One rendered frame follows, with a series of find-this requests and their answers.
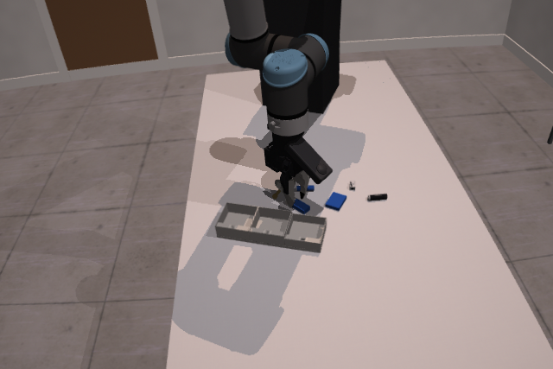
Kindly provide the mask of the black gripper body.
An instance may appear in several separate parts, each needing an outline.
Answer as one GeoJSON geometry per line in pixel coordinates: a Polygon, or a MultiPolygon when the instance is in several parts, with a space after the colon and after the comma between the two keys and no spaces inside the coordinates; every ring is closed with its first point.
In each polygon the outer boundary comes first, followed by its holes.
{"type": "Polygon", "coordinates": [[[293,177],[303,171],[299,164],[284,149],[285,145],[289,141],[296,140],[302,137],[303,134],[304,132],[291,137],[283,137],[272,132],[273,141],[264,148],[265,166],[269,167],[277,173],[279,171],[283,172],[283,170],[289,167],[288,173],[290,176],[293,177]]]}

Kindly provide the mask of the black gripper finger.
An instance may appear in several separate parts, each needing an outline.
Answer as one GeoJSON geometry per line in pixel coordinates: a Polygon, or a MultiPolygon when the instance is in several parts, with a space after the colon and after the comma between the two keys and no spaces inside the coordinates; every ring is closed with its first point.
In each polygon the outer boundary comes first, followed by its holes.
{"type": "Polygon", "coordinates": [[[300,190],[301,199],[303,199],[306,194],[309,178],[310,177],[304,170],[298,173],[295,177],[292,176],[292,179],[296,180],[296,182],[301,186],[301,190],[300,190]]]}
{"type": "Polygon", "coordinates": [[[283,170],[280,176],[280,180],[275,180],[275,185],[280,191],[283,192],[289,207],[293,207],[295,203],[294,187],[296,184],[296,180],[292,179],[292,176],[289,175],[288,170],[289,167],[283,170]]]}

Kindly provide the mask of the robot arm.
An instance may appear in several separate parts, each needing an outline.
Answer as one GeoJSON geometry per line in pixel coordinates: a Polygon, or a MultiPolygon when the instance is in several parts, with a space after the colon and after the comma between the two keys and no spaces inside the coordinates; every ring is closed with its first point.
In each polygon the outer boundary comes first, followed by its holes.
{"type": "MultiPolygon", "coordinates": [[[[224,4],[230,26],[226,58],[234,66],[263,71],[270,131],[283,137],[303,133],[308,128],[308,87],[327,64],[327,44],[315,34],[270,34],[263,0],[224,4]]],[[[284,149],[316,184],[333,172],[303,137],[284,149]]]]}

